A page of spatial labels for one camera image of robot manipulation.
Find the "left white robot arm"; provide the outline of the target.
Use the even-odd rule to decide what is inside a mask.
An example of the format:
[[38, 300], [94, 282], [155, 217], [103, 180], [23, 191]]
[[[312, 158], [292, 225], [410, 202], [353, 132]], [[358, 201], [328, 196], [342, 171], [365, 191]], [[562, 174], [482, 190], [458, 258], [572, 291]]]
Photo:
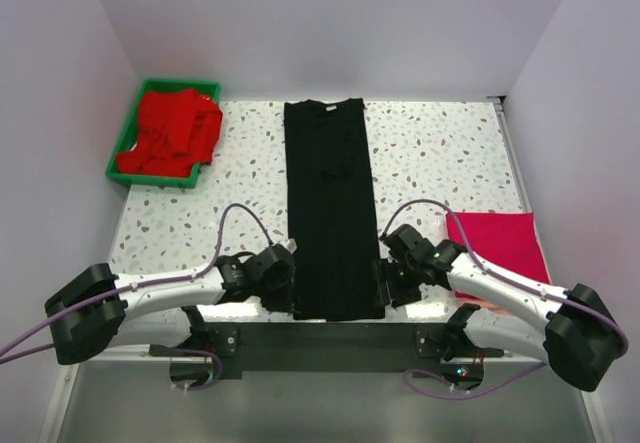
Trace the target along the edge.
[[289, 239], [257, 254], [220, 256], [192, 270], [147, 275], [92, 265], [44, 305], [57, 361], [77, 364], [118, 346], [177, 347], [203, 326], [202, 306], [257, 298], [269, 311], [288, 313], [295, 251]]

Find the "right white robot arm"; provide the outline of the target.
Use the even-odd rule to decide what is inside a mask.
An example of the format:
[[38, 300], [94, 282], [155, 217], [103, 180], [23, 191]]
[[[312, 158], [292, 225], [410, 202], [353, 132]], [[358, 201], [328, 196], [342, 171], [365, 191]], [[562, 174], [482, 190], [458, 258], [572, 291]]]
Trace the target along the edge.
[[627, 337], [588, 286], [566, 289], [535, 281], [480, 257], [468, 240], [433, 244], [408, 224], [380, 240], [393, 269], [383, 278], [389, 290], [424, 284], [474, 297], [429, 340], [444, 361], [472, 349], [511, 352], [593, 392], [628, 351]]

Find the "black t shirt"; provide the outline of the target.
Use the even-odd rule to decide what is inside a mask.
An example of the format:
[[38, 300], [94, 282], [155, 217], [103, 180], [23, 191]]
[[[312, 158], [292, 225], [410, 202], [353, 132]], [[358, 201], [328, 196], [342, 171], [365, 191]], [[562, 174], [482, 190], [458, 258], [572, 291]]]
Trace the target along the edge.
[[284, 106], [288, 233], [297, 319], [381, 319], [380, 257], [362, 99]]

